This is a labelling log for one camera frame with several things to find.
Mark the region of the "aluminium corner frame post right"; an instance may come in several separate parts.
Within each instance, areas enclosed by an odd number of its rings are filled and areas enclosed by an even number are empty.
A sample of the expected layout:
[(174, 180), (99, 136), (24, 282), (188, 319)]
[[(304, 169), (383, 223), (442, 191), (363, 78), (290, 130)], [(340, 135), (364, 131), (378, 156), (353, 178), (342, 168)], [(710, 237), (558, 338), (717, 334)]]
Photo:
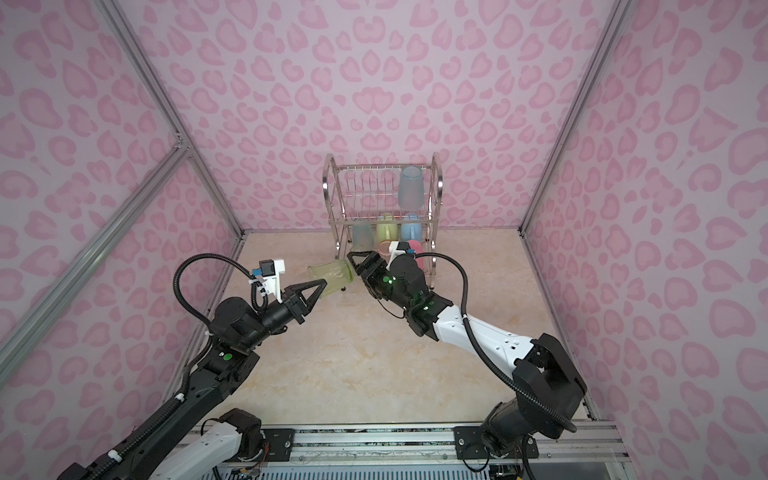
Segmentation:
[(589, 62), (585, 65), (584, 72), (577, 84), (575, 94), (570, 101), (569, 109), (560, 126), (555, 143), (545, 162), (542, 175), (534, 189), (531, 202), (523, 216), (522, 223), (518, 229), (521, 238), (525, 238), (532, 229), (534, 217), (543, 201), (544, 194), (551, 183), (554, 171), (563, 158), (565, 149), (578, 127), (579, 121), (588, 106), (590, 97), (595, 91), (600, 78), (609, 63), (610, 57), (626, 28), (627, 22), (631, 19), (635, 5), (636, 1), (630, 0), (614, 1), (612, 4), (610, 15), (598, 37), (596, 48), (590, 57)]

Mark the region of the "light blue ceramic mug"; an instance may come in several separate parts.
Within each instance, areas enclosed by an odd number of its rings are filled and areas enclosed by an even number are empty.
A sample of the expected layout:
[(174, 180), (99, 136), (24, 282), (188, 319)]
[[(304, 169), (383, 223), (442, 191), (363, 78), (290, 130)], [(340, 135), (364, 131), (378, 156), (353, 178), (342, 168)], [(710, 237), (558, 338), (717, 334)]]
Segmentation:
[(416, 213), (405, 215), (400, 226), (400, 240), (421, 242), (422, 237), (423, 226), (419, 215)]

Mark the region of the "steel two-tier dish rack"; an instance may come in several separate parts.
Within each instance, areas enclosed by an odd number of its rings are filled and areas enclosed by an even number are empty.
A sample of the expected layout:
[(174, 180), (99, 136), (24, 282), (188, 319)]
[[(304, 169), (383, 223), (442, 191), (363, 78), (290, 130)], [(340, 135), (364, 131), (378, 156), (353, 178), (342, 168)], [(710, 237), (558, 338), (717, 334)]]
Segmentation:
[[(425, 202), (418, 211), (404, 211), (398, 205), (398, 186), (404, 167), (423, 169)], [(422, 221), (423, 250), (436, 250), (441, 207), (443, 205), (444, 175), (439, 155), (421, 164), (339, 164), (334, 155), (325, 157), (322, 170), (322, 191), (328, 222), (334, 241), (334, 258), (344, 258), (352, 247), (351, 226), (355, 220), (370, 222), (374, 226), (379, 215), (391, 213), (400, 226), (409, 213), (416, 213)]]

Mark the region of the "translucent teal plastic cup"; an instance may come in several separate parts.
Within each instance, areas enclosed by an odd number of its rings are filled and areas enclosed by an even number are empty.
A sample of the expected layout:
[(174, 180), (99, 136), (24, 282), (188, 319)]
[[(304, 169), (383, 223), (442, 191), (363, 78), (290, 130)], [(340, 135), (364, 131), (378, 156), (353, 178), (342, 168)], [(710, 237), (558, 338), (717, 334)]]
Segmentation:
[(352, 251), (372, 251), (376, 247), (374, 226), (367, 221), (355, 220), (351, 226)]

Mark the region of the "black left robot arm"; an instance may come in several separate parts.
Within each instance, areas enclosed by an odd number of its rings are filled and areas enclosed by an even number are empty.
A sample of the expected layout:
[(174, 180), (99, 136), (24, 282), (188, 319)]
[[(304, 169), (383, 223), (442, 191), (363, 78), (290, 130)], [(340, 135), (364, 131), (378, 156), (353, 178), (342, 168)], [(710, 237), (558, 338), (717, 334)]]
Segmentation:
[(305, 321), (327, 286), (324, 279), (286, 287), (258, 312), (239, 297), (223, 300), (210, 341), (184, 373), (179, 390), (129, 436), (88, 466), (73, 463), (61, 479), (148, 479), (192, 428), (233, 394), (259, 361), (255, 348), (295, 321)]

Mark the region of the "aluminium corner frame post left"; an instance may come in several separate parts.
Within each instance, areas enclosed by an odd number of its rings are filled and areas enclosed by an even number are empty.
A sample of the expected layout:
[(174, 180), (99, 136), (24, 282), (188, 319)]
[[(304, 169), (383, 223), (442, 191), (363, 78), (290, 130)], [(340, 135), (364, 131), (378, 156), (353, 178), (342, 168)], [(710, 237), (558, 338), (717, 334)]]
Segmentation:
[(95, 6), (103, 16), (106, 25), (115, 36), (118, 44), (126, 54), (137, 76), (157, 107), (160, 115), (168, 124), (177, 143), (188, 151), (192, 166), (206, 188), (214, 205), (224, 217), (229, 228), (238, 239), (246, 236), (245, 229), (237, 219), (234, 209), (226, 199), (223, 190), (216, 182), (211, 169), (205, 163), (203, 156), (192, 139), (168, 89), (161, 81), (155, 67), (143, 48), (139, 36), (127, 19), (118, 1), (98, 0)]

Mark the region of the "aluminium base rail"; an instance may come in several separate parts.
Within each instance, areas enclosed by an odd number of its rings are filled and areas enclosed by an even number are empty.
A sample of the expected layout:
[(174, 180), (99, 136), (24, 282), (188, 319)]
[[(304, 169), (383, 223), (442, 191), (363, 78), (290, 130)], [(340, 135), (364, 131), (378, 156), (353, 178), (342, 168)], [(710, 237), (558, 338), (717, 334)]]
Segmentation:
[(634, 479), (617, 427), (580, 421), (552, 440), (537, 434), (500, 458), (473, 423), (267, 425), (259, 459), (235, 457), (240, 435), (215, 424), (190, 432), (147, 479)]

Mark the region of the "opaque pink plastic cup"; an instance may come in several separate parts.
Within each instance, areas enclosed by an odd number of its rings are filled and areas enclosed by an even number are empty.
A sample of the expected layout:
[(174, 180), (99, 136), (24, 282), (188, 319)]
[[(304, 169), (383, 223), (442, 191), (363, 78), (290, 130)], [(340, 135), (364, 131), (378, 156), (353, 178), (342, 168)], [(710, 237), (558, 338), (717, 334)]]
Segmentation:
[[(414, 254), (419, 254), (423, 252), (423, 246), (422, 243), (418, 240), (412, 239), (408, 241), (409, 250)], [(420, 269), (424, 269), (424, 259), (418, 258), (416, 260), (417, 265)]]

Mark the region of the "light green ceramic mug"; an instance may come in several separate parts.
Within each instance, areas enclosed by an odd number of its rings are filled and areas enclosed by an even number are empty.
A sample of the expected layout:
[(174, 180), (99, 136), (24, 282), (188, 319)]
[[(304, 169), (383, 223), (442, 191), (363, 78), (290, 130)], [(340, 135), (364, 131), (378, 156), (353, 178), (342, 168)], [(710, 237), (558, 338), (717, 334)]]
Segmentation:
[(399, 225), (395, 221), (394, 215), (384, 213), (379, 215), (375, 225), (376, 242), (396, 241), (399, 239)]

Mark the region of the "translucent pink plastic cup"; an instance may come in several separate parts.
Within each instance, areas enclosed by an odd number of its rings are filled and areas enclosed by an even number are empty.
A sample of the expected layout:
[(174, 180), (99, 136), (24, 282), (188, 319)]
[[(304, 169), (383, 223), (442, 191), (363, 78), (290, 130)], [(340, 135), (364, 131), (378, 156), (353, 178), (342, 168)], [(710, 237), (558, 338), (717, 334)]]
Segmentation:
[(391, 255), (391, 244), (391, 240), (381, 241), (377, 247), (378, 253), (384, 258), (389, 258)]

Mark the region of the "aluminium corner frame post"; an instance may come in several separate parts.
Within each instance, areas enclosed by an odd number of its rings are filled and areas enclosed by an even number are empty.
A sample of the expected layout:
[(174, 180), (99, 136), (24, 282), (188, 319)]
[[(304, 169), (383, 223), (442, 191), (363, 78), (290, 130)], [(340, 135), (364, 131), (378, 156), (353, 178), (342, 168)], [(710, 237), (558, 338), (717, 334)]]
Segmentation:
[(545, 162), (542, 175), (534, 189), (531, 202), (523, 216), (522, 223), (518, 229), (521, 238), (525, 238), (532, 229), (534, 217), (543, 201), (544, 194), (551, 183), (554, 171), (563, 158), (565, 149), (578, 127), (579, 121), (588, 106), (590, 97), (595, 91), (600, 78), (609, 63), (610, 57), (626, 28), (627, 22), (631, 19), (635, 5), (636, 1), (630, 0), (614, 1), (612, 4), (610, 15), (598, 37), (596, 48), (590, 57), (589, 62), (585, 65), (584, 72), (577, 84), (575, 94), (570, 101), (569, 109), (560, 126), (555, 143)]
[(192, 166), (206, 188), (214, 205), (224, 217), (229, 228), (238, 239), (246, 236), (245, 229), (237, 219), (234, 209), (226, 199), (223, 190), (216, 182), (211, 169), (205, 163), (203, 156), (192, 139), (168, 89), (161, 81), (155, 67), (143, 48), (139, 36), (127, 19), (118, 1), (98, 0), (95, 6), (103, 16), (106, 25), (115, 36), (118, 44), (126, 54), (137, 76), (157, 107), (160, 115), (168, 124), (177, 143), (188, 151)]

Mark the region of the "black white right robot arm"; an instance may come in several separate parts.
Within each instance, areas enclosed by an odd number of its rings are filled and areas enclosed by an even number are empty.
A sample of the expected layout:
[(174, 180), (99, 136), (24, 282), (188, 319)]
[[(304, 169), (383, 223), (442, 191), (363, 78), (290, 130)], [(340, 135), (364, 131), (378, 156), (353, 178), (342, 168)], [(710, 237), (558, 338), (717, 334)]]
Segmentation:
[(508, 455), (534, 434), (557, 440), (565, 432), (576, 432), (573, 416), (587, 386), (561, 342), (550, 334), (514, 334), (470, 315), (466, 270), (447, 255), (437, 257), (459, 272), (459, 301), (428, 286), (420, 257), (411, 251), (389, 260), (375, 251), (353, 251), (347, 259), (371, 296), (399, 307), (417, 336), (475, 355), (514, 392), (514, 398), (497, 404), (480, 426), (480, 440), (491, 455)]

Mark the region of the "aluminium diagonal frame bar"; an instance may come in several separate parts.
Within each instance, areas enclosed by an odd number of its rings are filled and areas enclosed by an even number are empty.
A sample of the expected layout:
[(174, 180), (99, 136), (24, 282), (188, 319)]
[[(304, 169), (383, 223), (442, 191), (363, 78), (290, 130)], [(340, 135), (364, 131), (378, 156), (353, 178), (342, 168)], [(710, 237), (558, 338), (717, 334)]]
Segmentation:
[(22, 317), (19, 325), (1, 346), (1, 384), (6, 385), (24, 364), (45, 335), (59, 319), (62, 311), (114, 251), (134, 226), (138, 217), (152, 203), (158, 193), (173, 177), (188, 156), (189, 145), (181, 142), (174, 146), (160, 165), (126, 199), (94, 235), (89, 243), (70, 262), (39, 301)]

